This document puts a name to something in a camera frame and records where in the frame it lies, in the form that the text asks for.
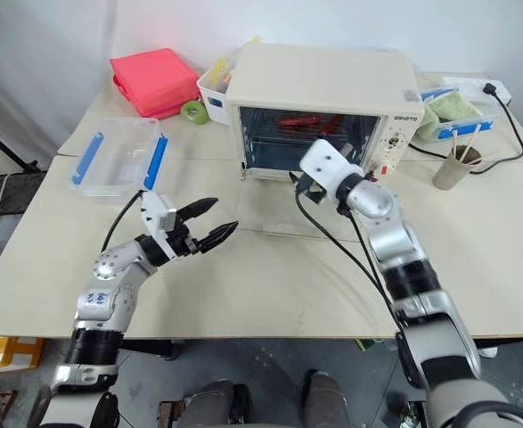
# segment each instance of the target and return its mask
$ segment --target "gray pants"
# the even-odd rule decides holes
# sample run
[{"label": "gray pants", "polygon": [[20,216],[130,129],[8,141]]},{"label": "gray pants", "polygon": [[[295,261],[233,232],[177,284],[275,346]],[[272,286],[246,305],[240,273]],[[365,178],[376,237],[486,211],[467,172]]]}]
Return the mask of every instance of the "gray pants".
[{"label": "gray pants", "polygon": [[[233,383],[218,381],[201,389],[193,398],[177,428],[227,424],[233,403]],[[306,399],[306,428],[349,428],[347,402],[339,385],[326,373],[311,377]]]}]

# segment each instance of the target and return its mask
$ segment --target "green tape roll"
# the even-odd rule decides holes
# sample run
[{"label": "green tape roll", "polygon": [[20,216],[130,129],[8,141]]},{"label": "green tape roll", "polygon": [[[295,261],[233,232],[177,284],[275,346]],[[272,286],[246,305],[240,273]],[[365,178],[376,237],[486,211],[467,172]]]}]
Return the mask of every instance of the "green tape roll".
[{"label": "green tape roll", "polygon": [[180,114],[196,125],[203,125],[209,120],[206,106],[199,101],[189,101],[180,109]]}]

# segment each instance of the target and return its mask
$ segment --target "wall outlet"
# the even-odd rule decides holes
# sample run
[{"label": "wall outlet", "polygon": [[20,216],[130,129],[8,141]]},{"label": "wall outlet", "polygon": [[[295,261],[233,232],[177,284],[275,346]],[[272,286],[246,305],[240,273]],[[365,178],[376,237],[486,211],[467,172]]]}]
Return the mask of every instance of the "wall outlet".
[{"label": "wall outlet", "polygon": [[511,94],[500,80],[491,80],[490,78],[455,78],[452,76],[443,77],[445,86],[457,86],[465,98],[472,102],[488,103],[494,98],[483,92],[485,84],[491,83],[496,86],[496,94],[499,99],[508,104],[511,101]]}]

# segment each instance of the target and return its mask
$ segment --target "white table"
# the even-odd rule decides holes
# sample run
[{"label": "white table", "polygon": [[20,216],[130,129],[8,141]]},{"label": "white table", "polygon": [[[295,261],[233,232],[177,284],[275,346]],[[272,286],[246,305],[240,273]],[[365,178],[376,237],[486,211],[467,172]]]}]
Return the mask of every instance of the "white table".
[{"label": "white table", "polygon": [[[108,85],[53,160],[44,183],[0,258],[0,334],[67,336],[77,296],[120,207],[69,189],[88,123],[133,115]],[[364,275],[298,213],[292,186],[239,179],[226,127],[161,121],[169,138],[157,191],[182,207],[220,202],[192,220],[203,236],[221,223],[240,228],[207,255],[167,264],[143,286],[130,338],[390,337],[395,327]],[[495,133],[486,144],[516,145]],[[452,191],[431,177],[439,160],[409,151],[389,186],[400,196],[441,284],[478,337],[523,335],[523,160],[467,177]],[[359,243],[332,206],[306,206],[361,259]],[[136,210],[111,244],[143,233]]]}]

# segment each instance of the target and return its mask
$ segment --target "toaster oven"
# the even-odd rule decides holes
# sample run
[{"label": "toaster oven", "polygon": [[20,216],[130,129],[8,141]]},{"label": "toaster oven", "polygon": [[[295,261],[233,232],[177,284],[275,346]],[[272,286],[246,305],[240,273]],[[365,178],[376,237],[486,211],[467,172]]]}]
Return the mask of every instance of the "toaster oven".
[{"label": "toaster oven", "polygon": [[423,117],[398,52],[249,43],[225,99],[243,177],[286,178],[322,137],[384,181]]}]

